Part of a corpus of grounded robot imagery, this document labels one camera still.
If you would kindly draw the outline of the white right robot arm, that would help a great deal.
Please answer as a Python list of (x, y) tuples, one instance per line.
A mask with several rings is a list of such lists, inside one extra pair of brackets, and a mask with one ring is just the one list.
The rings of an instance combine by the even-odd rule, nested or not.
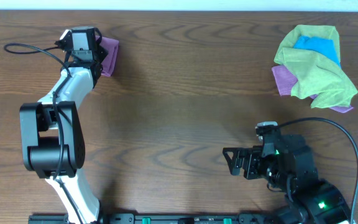
[(285, 194), (287, 206), (279, 208), (265, 223), (350, 223), (351, 209), (342, 193), (318, 177), (308, 146), (278, 149), (263, 156), (262, 148), (225, 147), (223, 155), (232, 175), (244, 170), (247, 180), (266, 179), (269, 187)]

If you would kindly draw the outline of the purple microfibre cloth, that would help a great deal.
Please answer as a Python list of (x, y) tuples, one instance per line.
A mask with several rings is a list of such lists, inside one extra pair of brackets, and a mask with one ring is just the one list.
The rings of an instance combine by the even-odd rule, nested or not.
[(108, 56), (102, 62), (103, 71), (101, 74), (103, 76), (110, 77), (113, 74), (116, 64), (119, 41), (102, 37), (100, 45), (108, 51)]

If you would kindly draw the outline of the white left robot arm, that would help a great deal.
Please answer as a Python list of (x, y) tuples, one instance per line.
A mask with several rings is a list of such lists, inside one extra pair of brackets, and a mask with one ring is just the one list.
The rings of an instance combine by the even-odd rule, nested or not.
[(99, 44), (63, 49), (54, 87), (19, 110), (24, 166), (54, 188), (67, 210), (64, 223), (107, 223), (82, 169), (85, 140), (78, 108), (96, 85), (108, 51)]

